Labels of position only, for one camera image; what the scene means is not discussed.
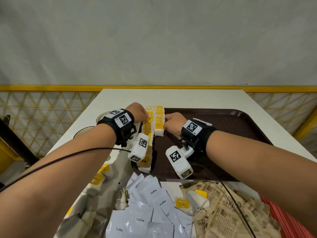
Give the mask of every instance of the forearm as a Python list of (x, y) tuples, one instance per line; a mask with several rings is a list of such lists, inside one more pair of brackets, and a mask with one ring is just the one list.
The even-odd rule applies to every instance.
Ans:
[[(112, 148), (115, 141), (113, 129), (99, 124), (57, 148), (28, 171), (77, 151)], [(110, 152), (95, 150), (67, 158), (4, 190), (0, 194), (0, 237), (8, 237), (8, 234), (11, 237), (53, 237), (74, 200), (93, 179)]]
[(221, 131), (212, 133), (206, 152), (229, 174), (314, 230), (313, 223), (317, 219), (315, 162), (272, 145)]

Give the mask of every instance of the person's right arm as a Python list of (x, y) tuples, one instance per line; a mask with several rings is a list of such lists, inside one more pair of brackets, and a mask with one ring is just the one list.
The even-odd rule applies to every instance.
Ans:
[[(164, 129), (180, 138), (186, 119), (165, 116)], [(214, 131), (206, 152), (230, 175), (280, 206), (317, 236), (317, 163), (256, 140)]]

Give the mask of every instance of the person's left arm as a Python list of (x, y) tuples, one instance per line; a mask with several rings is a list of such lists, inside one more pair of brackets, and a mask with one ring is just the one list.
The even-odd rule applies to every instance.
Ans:
[[(139, 103), (126, 110), (134, 122), (147, 121)], [(57, 148), (26, 172), (62, 156), (98, 147), (113, 148), (116, 134), (107, 124)], [(94, 150), (54, 163), (23, 178), (0, 193), (0, 237), (53, 237), (66, 212), (93, 179), (111, 150)]]

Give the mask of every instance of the white bowl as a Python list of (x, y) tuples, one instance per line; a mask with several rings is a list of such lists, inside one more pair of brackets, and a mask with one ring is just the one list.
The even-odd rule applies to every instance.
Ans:
[(102, 118), (103, 116), (105, 116), (106, 114), (110, 113), (111, 111), (108, 111), (108, 112), (104, 112), (102, 113), (101, 115), (98, 116), (98, 118), (96, 119), (96, 123), (98, 123)]
[(88, 130), (91, 130), (93, 127), (94, 127), (94, 126), (88, 126), (88, 127), (86, 127), (86, 128), (82, 128), (81, 130), (79, 130), (79, 131), (74, 135), (73, 139), (74, 139), (75, 137), (78, 137), (78, 136), (82, 135), (83, 133), (87, 132)]

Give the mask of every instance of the tray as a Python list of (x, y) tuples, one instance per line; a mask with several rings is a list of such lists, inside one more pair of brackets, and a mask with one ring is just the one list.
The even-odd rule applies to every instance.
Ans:
[[(236, 109), (206, 109), (206, 108), (165, 108), (165, 114), (179, 112), (186, 119), (197, 118), (211, 123), (217, 129), (223, 132), (239, 135), (242, 137), (258, 140), (271, 144), (270, 140), (264, 135), (260, 128), (246, 113)], [(165, 132), (164, 137), (155, 137), (153, 140), (153, 159), (151, 165), (151, 175), (160, 179), (179, 179), (171, 163), (165, 155), (165, 151), (177, 145), (182, 145), (178, 139)], [(188, 158), (188, 161), (195, 159), (195, 153)], [(212, 162), (207, 156), (203, 156), (199, 161), (200, 165), (192, 165), (194, 173), (188, 177), (189, 180), (223, 180), (237, 181), (234, 177), (225, 172), (222, 168)], [(131, 162), (134, 171), (137, 174), (141, 172), (137, 169), (136, 163)]]

